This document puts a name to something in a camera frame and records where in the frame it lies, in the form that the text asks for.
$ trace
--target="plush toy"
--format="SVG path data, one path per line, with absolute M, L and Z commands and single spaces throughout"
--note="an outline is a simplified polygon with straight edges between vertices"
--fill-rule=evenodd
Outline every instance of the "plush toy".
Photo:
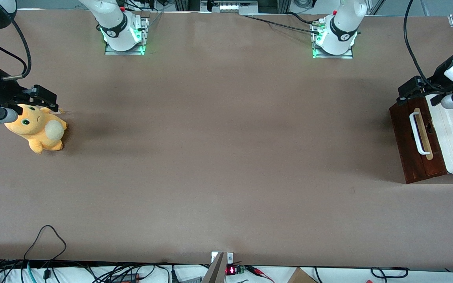
M 15 134 L 29 141 L 29 147 L 33 152 L 41 154 L 43 149 L 59 151 L 63 149 L 61 138 L 68 124 L 57 116 L 50 114 L 48 108 L 38 109 L 36 106 L 19 104 L 22 107 L 22 115 L 5 126 Z

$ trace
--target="white handle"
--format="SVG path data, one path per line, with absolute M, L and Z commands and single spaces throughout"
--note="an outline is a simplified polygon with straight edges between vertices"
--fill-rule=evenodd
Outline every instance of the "white handle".
M 430 155 L 431 152 L 425 152 L 422 148 L 422 143 L 420 142 L 419 131 L 417 130 L 417 122 L 415 121 L 415 115 L 418 115 L 418 112 L 410 114 L 410 125 L 412 125 L 412 132 L 414 133 L 415 145 L 417 146 L 417 151 L 422 155 Z

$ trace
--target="white floor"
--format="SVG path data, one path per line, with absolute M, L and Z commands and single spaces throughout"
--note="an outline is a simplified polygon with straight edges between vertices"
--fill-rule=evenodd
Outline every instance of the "white floor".
M 275 266 L 258 266 L 266 275 L 270 276 L 275 283 L 287 283 L 293 274 L 295 267 L 275 267 Z M 95 267 L 92 268 L 93 272 L 99 276 L 112 270 L 112 267 Z M 152 269 L 152 266 L 145 266 L 139 270 L 140 276 L 146 276 Z M 302 268 L 316 281 L 317 277 L 313 268 Z M 43 283 L 44 269 L 32 269 L 32 273 L 37 283 Z M 186 281 L 189 279 L 204 276 L 207 272 L 205 267 L 200 265 L 176 265 L 175 271 L 179 281 Z M 62 267 L 55 268 L 55 272 L 61 283 L 92 283 L 94 278 L 85 269 L 79 267 Z M 373 283 L 385 283 L 383 279 L 375 278 L 370 274 L 369 269 L 352 269 L 352 268 L 319 268 L 318 269 L 322 283 L 366 283 L 368 280 Z M 399 276 L 404 272 L 395 270 L 385 270 L 387 276 Z M 32 283 L 27 273 L 24 270 L 24 283 Z M 270 283 L 267 279 L 254 276 L 248 272 L 244 274 L 237 274 L 235 276 L 227 276 L 226 283 L 239 283 L 244 280 L 249 280 L 247 283 Z M 8 276 L 7 283 L 22 283 L 20 281 L 20 269 L 13 270 Z M 52 276 L 48 283 L 56 283 L 55 278 Z M 140 283 L 167 283 L 167 272 L 160 268 L 155 268 L 153 273 Z M 416 272 L 410 271 L 408 276 L 402 279 L 388 279 L 388 283 L 453 283 L 453 272 Z

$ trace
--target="red digital display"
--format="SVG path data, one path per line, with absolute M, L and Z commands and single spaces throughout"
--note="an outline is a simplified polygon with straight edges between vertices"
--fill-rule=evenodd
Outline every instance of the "red digital display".
M 226 269 L 225 269 L 225 274 L 226 275 L 235 275 L 235 274 L 237 274 L 237 266 L 235 266 L 235 265 L 227 266 Z

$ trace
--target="brown table surface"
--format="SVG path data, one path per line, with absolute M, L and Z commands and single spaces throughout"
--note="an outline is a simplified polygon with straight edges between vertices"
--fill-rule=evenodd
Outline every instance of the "brown table surface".
M 57 93 L 70 129 L 38 156 L 0 125 L 0 258 L 52 224 L 62 259 L 453 267 L 453 185 L 403 185 L 390 125 L 416 75 L 403 18 L 365 18 L 352 60 L 234 14 L 164 14 L 145 56 L 105 56 L 88 11 L 17 22 L 33 60 L 21 84 Z M 446 18 L 409 30 L 427 75 L 453 54 Z M 12 27 L 0 45 L 24 55 Z M 21 70 L 1 52 L 0 68 Z M 60 249 L 49 230 L 29 257 Z

